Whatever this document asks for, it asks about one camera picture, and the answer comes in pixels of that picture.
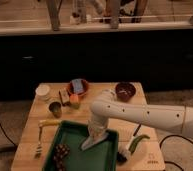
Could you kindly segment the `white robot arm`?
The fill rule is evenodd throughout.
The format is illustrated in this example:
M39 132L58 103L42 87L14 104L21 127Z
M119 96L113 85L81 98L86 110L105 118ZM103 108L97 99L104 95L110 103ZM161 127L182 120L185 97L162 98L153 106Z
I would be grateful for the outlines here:
M181 134L193 139L193 107L118 102L112 90L102 91L90 105L89 125L106 129L108 119L120 119Z

